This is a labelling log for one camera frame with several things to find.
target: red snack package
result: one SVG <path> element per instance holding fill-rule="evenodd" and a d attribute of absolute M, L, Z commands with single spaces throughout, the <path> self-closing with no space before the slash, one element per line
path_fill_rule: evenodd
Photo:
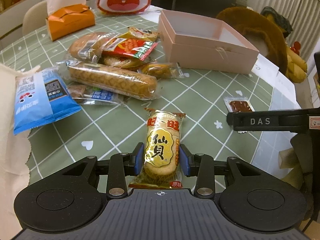
<path fill-rule="evenodd" d="M 103 49 L 103 55 L 133 57 L 145 60 L 158 43 L 137 39 L 114 38 Z"/>

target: bread roll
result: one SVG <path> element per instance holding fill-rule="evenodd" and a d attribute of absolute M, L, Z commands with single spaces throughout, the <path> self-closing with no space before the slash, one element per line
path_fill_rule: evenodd
<path fill-rule="evenodd" d="M 117 35 L 117 33 L 103 32 L 84 35 L 71 44 L 68 49 L 67 59 L 71 56 L 79 60 L 97 63 L 104 46 Z"/>
<path fill-rule="evenodd" d="M 179 163 L 179 124 L 185 114 L 150 111 L 144 170 L 153 179 L 170 181 Z"/>
<path fill-rule="evenodd" d="M 140 100 L 157 97 L 157 80 L 145 74 L 100 64 L 69 61 L 71 79 Z"/>

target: beige cloth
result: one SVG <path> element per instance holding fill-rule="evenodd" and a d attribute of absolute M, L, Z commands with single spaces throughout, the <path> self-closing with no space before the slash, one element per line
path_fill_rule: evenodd
<path fill-rule="evenodd" d="M 16 195 L 28 186 L 30 156 L 30 131 L 13 135 L 13 112 L 16 93 L 15 77 L 34 73 L 39 66 L 26 73 L 12 70 L 0 64 L 0 239 L 13 238 L 21 226 L 13 210 Z"/>

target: curtain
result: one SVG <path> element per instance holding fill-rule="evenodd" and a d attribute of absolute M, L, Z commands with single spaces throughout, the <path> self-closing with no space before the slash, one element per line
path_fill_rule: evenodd
<path fill-rule="evenodd" d="M 292 46 L 295 41 L 299 41 L 300 56 L 308 60 L 320 35 L 319 0 L 248 0 L 248 6 L 259 13 L 265 6 L 271 6 L 288 18 L 293 32 L 287 37 L 287 43 Z"/>

